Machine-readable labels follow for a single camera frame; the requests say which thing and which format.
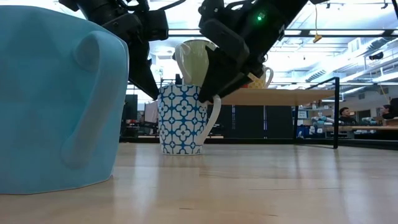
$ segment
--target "wall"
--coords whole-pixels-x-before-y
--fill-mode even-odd
[[[385,86],[388,87],[389,93],[387,97],[397,98],[398,97],[398,86]],[[365,99],[360,100],[358,95],[363,92],[358,92],[350,95],[349,97],[345,96],[345,102],[340,102],[340,108],[348,107],[351,111],[363,111],[363,110],[371,110],[371,116],[377,116],[376,110],[377,108],[382,107],[387,104],[387,99],[384,95],[380,95],[377,90],[381,90],[379,88],[375,88],[373,91],[366,91]]]

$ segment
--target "blue object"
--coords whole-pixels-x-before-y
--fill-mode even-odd
[[[207,122],[207,104],[198,100],[200,87],[169,85],[158,97],[159,136],[164,154],[198,155],[203,143],[198,137]]]
[[[110,178],[128,51],[104,28],[59,12],[0,6],[0,194]]]

